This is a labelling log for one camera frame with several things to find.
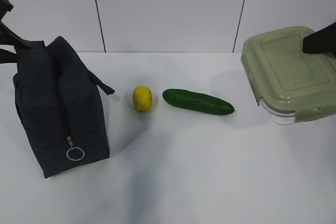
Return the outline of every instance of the glass food storage container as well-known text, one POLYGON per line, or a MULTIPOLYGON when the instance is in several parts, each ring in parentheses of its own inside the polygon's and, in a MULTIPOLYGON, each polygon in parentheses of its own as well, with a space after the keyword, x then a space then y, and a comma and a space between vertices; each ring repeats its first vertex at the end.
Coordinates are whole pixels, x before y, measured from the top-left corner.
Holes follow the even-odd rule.
POLYGON ((306 54, 302 41, 314 31, 288 27, 249 38, 242 63, 258 105, 279 124, 336 113, 336 58, 306 54))

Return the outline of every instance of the black object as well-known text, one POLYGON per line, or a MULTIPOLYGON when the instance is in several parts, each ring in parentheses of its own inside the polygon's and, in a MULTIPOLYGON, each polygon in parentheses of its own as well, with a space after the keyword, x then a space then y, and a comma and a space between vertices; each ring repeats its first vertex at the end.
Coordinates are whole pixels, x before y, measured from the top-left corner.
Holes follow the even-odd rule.
POLYGON ((97 85, 106 94, 114 90, 86 68, 62 37, 46 47, 43 41, 12 35, 6 33, 5 42, 14 44, 16 54, 1 50, 0 63, 17 63, 15 105, 45 178, 108 158, 97 85))
POLYGON ((303 52, 307 54, 332 52, 336 56, 336 22, 304 38, 303 52))

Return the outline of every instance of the yellow lemon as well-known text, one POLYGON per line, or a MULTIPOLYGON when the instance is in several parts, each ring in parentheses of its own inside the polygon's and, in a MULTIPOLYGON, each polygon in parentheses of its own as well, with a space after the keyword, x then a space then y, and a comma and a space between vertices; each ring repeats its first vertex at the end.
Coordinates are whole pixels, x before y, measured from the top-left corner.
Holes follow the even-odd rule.
POLYGON ((149 110, 153 106, 152 91, 146 86, 138 86, 133 91, 133 104, 139 111, 149 110))

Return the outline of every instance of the food container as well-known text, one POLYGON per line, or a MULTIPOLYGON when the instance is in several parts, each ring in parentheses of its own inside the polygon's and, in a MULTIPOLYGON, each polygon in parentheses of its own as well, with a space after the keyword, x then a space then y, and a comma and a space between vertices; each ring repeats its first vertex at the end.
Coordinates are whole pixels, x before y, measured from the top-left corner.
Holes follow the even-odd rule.
POLYGON ((242 63, 258 105, 279 124, 336 113, 336 58, 305 54, 302 40, 314 31, 288 27, 249 38, 242 63))

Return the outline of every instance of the green cucumber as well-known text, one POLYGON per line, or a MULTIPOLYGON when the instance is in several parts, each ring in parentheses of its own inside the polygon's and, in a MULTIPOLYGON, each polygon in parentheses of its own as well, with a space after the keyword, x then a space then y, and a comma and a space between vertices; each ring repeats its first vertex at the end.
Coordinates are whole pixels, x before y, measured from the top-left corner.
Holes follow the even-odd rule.
POLYGON ((162 97, 171 106, 212 115, 229 115, 235 111, 230 103, 220 98, 184 89, 167 89, 162 97))

